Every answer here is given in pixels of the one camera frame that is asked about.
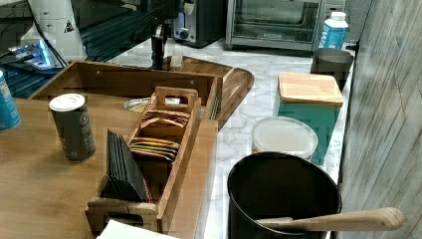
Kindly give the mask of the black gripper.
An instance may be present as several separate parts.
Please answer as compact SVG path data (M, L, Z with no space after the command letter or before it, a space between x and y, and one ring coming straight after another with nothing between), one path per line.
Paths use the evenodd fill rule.
M164 20L160 23L153 22L151 25L151 60L152 68L154 70L162 69L164 50L168 38L169 29L169 20Z

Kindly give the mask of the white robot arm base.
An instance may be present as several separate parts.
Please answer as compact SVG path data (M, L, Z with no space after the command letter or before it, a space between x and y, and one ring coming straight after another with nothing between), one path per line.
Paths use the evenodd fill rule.
M71 0L26 0L33 26L21 38L41 42L41 59L32 65L41 69L64 68L69 61L87 58L76 25Z

